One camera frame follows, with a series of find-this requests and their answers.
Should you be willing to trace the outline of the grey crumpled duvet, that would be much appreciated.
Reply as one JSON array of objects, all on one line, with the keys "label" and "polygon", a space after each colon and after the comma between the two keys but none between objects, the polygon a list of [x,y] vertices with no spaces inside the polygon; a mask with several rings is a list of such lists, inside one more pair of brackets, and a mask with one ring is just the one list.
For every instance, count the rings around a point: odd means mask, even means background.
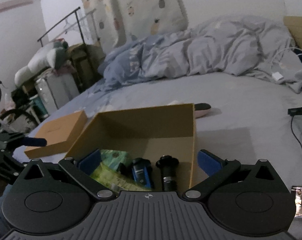
[{"label": "grey crumpled duvet", "polygon": [[276,82],[270,71],[276,52],[293,46],[283,23],[261,16],[221,16],[184,31],[148,36],[114,49],[99,66],[103,78],[91,92],[222,72],[286,85],[299,93],[302,81]]}]

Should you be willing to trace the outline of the wooden headboard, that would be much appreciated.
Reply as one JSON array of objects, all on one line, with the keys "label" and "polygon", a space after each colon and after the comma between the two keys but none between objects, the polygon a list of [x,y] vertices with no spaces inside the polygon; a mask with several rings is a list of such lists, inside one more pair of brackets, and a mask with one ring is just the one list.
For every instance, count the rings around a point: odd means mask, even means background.
[{"label": "wooden headboard", "polygon": [[289,29],[296,45],[302,49],[302,17],[284,16],[284,25]]}]

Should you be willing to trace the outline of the black and blue device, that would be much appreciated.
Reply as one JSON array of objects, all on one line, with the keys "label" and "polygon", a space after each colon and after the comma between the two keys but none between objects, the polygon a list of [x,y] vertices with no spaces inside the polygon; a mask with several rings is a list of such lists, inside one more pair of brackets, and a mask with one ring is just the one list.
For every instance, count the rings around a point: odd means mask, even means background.
[{"label": "black and blue device", "polygon": [[128,165],[120,163],[117,172],[128,179],[132,179],[148,189],[154,189],[153,168],[150,160],[135,158]]}]

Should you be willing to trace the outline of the pineapple print curtain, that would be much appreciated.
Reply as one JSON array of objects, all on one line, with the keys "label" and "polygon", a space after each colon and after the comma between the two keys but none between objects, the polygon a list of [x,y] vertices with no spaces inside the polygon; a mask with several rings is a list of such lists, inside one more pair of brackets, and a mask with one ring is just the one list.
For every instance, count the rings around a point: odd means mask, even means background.
[{"label": "pineapple print curtain", "polygon": [[108,53],[149,35],[186,29],[179,0],[82,0],[93,41]]}]

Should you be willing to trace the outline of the white plush toy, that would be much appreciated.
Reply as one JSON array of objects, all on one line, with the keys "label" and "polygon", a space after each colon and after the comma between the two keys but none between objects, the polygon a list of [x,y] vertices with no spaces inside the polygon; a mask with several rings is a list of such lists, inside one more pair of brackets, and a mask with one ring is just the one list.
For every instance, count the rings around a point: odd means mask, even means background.
[{"label": "white plush toy", "polygon": [[21,87],[48,67],[61,68],[67,60],[67,49],[68,43],[64,39],[49,42],[41,47],[29,63],[16,72],[14,79],[16,87]]}]

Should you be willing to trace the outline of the black clothes rack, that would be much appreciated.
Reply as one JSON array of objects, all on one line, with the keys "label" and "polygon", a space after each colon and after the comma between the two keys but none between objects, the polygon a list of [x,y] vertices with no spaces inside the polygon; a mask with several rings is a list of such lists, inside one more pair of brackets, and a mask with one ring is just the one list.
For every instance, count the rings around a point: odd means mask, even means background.
[{"label": "black clothes rack", "polygon": [[43,47],[43,39],[46,36],[49,36],[50,32],[64,22],[65,26],[62,31],[58,35],[55,35],[53,39],[69,38],[68,33],[78,33],[81,38],[81,42],[79,43],[84,46],[84,59],[87,60],[93,75],[93,80],[96,82],[101,79],[101,75],[97,72],[98,64],[105,58],[105,54],[101,48],[100,38],[97,33],[97,27],[94,22],[94,13],[96,9],[89,11],[82,17],[79,17],[80,10],[80,7],[75,8],[40,36],[37,42],[39,42],[41,47]]}]

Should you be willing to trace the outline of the white storage cabinet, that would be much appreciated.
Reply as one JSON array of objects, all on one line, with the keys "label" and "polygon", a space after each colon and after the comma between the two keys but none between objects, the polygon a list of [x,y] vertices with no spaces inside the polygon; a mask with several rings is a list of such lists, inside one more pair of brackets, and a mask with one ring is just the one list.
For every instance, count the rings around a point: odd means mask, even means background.
[{"label": "white storage cabinet", "polygon": [[35,88],[49,115],[79,95],[72,74],[49,73],[35,81]]}]

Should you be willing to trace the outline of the cardboard box lid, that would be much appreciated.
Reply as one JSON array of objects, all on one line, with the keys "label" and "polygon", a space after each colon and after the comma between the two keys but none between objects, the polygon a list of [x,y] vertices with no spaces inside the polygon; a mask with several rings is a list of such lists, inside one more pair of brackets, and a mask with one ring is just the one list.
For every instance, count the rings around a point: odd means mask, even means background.
[{"label": "cardboard box lid", "polygon": [[24,153],[29,159],[35,159],[68,152],[87,120],[85,111],[77,111],[45,123],[35,134],[35,138],[46,139],[47,145],[27,146]]}]

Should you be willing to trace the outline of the open cardboard box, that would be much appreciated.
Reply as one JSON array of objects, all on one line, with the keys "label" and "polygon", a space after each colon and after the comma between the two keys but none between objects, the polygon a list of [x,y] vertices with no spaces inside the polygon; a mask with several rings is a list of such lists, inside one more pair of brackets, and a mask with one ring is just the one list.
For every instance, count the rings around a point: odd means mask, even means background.
[{"label": "open cardboard box", "polygon": [[67,157],[79,160],[96,149],[119,150],[154,165],[163,155],[179,160],[178,190],[195,185],[196,124],[194,105],[166,105],[97,113]]}]

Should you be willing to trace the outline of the black cylindrical flashlight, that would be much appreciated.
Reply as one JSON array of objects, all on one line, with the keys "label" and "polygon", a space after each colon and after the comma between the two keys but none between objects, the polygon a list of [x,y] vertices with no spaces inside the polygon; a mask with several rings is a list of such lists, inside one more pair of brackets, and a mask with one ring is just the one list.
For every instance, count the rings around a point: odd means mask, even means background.
[{"label": "black cylindrical flashlight", "polygon": [[163,155],[156,162],[156,167],[160,170],[162,191],[176,192],[178,190],[176,181],[178,166],[179,160],[171,155]]}]

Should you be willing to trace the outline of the green patterned packet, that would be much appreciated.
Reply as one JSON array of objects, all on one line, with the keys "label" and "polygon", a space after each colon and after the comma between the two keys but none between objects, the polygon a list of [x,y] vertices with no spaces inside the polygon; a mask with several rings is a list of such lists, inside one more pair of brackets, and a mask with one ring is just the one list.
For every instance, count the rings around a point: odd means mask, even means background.
[{"label": "green patterned packet", "polygon": [[90,177],[108,189],[120,191],[151,191],[152,189],[134,180],[128,152],[100,150],[101,162]]}]

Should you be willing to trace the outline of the pink and black mouse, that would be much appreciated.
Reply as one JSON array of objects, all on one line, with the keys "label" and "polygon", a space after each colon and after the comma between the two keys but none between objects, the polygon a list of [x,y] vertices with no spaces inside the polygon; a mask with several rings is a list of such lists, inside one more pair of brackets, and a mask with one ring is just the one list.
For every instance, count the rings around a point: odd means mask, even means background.
[{"label": "pink and black mouse", "polygon": [[208,103],[196,103],[194,105],[194,116],[195,118],[202,118],[207,115],[211,110],[211,105]]}]

